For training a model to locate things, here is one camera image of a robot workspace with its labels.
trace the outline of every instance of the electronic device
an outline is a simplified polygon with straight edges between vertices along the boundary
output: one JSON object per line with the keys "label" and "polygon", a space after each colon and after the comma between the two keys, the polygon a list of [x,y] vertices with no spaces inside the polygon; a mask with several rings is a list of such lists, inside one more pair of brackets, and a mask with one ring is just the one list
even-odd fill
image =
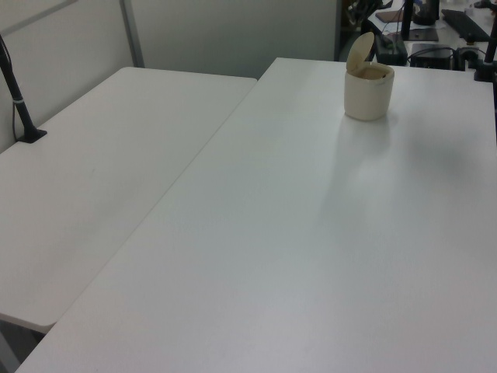
{"label": "electronic device", "polygon": [[407,64],[407,50],[402,38],[385,35],[374,37],[374,51],[376,59],[381,64],[405,66]]}
{"label": "electronic device", "polygon": [[444,20],[456,30],[466,41],[489,41],[490,36],[468,17],[464,12],[458,10],[442,9]]}
{"label": "electronic device", "polygon": [[413,68],[450,70],[451,58],[452,50],[448,45],[416,43],[412,45],[410,66]]}

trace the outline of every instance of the desk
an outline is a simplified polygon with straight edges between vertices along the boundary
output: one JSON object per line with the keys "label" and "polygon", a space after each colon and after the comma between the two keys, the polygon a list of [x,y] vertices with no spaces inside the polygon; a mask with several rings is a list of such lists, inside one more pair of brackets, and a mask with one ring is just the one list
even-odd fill
{"label": "desk", "polygon": [[19,373],[495,372],[492,85],[345,70],[277,59]]}
{"label": "desk", "polygon": [[[402,6],[403,1],[402,0],[394,0],[394,3],[390,9],[384,9],[384,10],[379,10],[377,12],[390,12],[394,10],[399,10]],[[450,3],[445,3],[445,2],[440,2],[440,11],[442,9],[451,9],[451,10],[460,10],[464,11],[464,8],[467,7],[468,5],[465,4],[450,4]],[[368,18],[368,21],[373,24],[374,27],[377,28],[378,32],[381,32],[382,29],[384,28],[385,24],[381,22],[376,16],[376,13],[371,15]],[[489,9],[473,9],[473,15],[471,18],[488,34],[490,35],[492,31],[492,25],[493,25],[493,19],[494,17],[492,16],[492,13]],[[442,29],[438,29],[438,37],[439,41],[438,42],[432,42],[432,41],[408,41],[405,42],[405,47],[407,49],[408,54],[411,54],[412,50],[412,45],[414,43],[426,43],[426,44],[446,44],[449,47],[452,47],[454,49],[457,49],[459,47],[468,47],[466,44],[466,41],[462,38],[459,37],[459,34],[452,28],[450,27],[445,21],[443,21],[443,14],[440,12],[440,21],[437,21],[440,23],[445,24],[445,27]],[[401,29],[401,23],[398,24],[398,29],[400,31]],[[480,48],[482,51],[486,52],[487,51],[487,46],[488,43],[474,43],[473,47]]]}
{"label": "desk", "polygon": [[125,68],[0,155],[0,319],[48,331],[254,86]]}

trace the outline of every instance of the container lid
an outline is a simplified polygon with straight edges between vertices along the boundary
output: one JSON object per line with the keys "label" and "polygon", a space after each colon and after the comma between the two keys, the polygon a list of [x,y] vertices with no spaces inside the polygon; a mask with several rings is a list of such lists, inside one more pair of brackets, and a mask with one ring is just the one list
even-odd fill
{"label": "container lid", "polygon": [[366,60],[374,43],[374,34],[369,32],[361,35],[350,48],[347,58],[347,71],[354,71]]}

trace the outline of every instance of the white partition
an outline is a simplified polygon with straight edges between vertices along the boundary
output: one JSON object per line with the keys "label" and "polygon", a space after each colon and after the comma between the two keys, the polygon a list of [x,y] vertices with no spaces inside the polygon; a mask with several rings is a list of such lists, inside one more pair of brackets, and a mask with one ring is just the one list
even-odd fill
{"label": "white partition", "polygon": [[336,0],[128,0],[147,68],[259,78],[276,57],[333,60]]}
{"label": "white partition", "polygon": [[[119,0],[78,0],[4,40],[35,126],[133,65]],[[0,152],[13,143],[11,120],[12,98],[0,75]]]}

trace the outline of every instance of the white table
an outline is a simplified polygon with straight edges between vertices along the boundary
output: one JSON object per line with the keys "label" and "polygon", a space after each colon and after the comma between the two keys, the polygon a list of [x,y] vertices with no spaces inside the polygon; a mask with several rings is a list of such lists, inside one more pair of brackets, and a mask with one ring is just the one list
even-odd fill
{"label": "white table", "polygon": [[492,85],[344,73],[276,60],[19,373],[495,372]]}
{"label": "white table", "polygon": [[46,332],[254,86],[125,68],[0,155],[0,319]]}

